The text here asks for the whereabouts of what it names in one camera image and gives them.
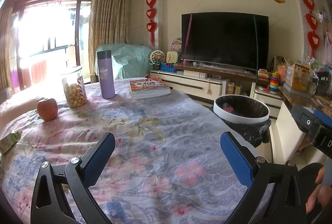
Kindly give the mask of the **person's right hand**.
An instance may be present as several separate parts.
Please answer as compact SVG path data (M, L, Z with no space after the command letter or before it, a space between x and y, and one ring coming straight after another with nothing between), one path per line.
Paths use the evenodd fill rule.
M316 203L320 203L321 206L324 208L329 204L331 200L332 188L328 185L322 184L324 174L325 167L322 167L319 170L315 180L317 187L306 202L306 214L309 214L314 209Z

